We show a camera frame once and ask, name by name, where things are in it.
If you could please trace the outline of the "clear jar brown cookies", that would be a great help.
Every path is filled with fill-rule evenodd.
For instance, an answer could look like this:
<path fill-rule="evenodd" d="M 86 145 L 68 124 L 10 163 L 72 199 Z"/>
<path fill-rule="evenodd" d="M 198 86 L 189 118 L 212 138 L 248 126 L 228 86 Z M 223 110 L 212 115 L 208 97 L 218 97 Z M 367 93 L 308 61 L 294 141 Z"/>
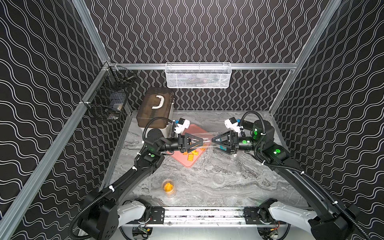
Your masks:
<path fill-rule="evenodd" d="M 219 145 L 216 142 L 212 142 L 212 138 L 215 138 L 219 135 L 218 132 L 209 132 L 209 133 L 197 133 L 195 136 L 203 139 L 203 145 L 199 146 L 201 149 L 206 148 L 218 148 Z"/>

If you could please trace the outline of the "clear jar with cookies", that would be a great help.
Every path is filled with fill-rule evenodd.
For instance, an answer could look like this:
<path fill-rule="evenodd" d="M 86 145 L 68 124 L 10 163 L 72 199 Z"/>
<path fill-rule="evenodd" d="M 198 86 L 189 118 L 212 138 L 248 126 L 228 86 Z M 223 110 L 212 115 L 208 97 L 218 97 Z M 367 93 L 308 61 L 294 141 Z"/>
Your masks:
<path fill-rule="evenodd" d="M 208 148 L 206 150 L 206 161 L 208 162 L 215 154 L 216 150 L 214 148 Z"/>

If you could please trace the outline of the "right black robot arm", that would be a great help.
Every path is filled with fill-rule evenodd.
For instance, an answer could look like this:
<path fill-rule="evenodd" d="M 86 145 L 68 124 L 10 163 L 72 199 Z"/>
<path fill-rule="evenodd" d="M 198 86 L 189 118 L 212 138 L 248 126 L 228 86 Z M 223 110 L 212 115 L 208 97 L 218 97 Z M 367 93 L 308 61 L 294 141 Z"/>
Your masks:
<path fill-rule="evenodd" d="M 259 206 L 260 221 L 294 225 L 316 240 L 346 240 L 354 231 L 370 239 L 357 221 L 359 209 L 343 203 L 307 174 L 289 151 L 275 142 L 275 128 L 260 113 L 248 111 L 240 120 L 225 120 L 225 125 L 228 131 L 213 137 L 212 143 L 228 155 L 239 151 L 250 155 L 284 178 L 309 204 L 301 209 L 268 199 Z"/>

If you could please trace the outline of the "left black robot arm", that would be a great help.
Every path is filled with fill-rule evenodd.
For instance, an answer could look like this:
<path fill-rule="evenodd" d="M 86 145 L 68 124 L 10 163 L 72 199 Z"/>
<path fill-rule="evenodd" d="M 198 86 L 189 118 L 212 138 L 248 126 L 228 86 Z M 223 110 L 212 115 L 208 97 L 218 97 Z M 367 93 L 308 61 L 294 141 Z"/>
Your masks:
<path fill-rule="evenodd" d="M 134 201 L 119 210 L 121 198 L 152 175 L 163 163 L 166 153 L 190 153 L 204 145 L 202 138 L 181 132 L 190 126 L 187 120 L 180 119 L 175 122 L 161 117 L 161 121 L 166 121 L 172 126 L 169 138 L 165 138 L 160 129 L 149 128 L 157 120 L 158 118 L 153 118 L 145 126 L 142 135 L 144 143 L 134 159 L 133 167 L 108 187 L 85 198 L 83 208 L 69 225 L 68 236 L 71 240 L 109 240 L 118 228 L 130 222 L 124 210 L 141 210 L 141 214 L 134 216 L 134 220 L 148 220 L 147 204 Z"/>

